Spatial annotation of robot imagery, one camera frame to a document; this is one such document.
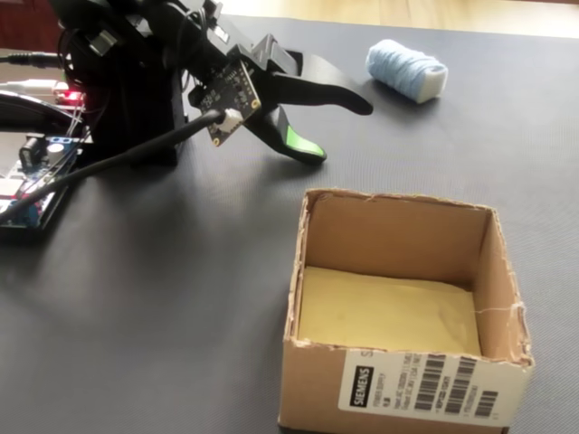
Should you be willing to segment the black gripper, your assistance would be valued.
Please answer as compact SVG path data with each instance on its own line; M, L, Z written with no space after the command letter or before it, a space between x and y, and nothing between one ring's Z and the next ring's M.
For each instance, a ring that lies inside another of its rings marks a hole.
M374 110L362 86L335 65L314 54L287 50L271 34L256 44L242 34L231 35L211 73L235 63L244 65L261 109L269 111L253 114L246 128L273 151L302 164L322 165L327 153L301 137L284 108L276 106L336 105L362 116Z

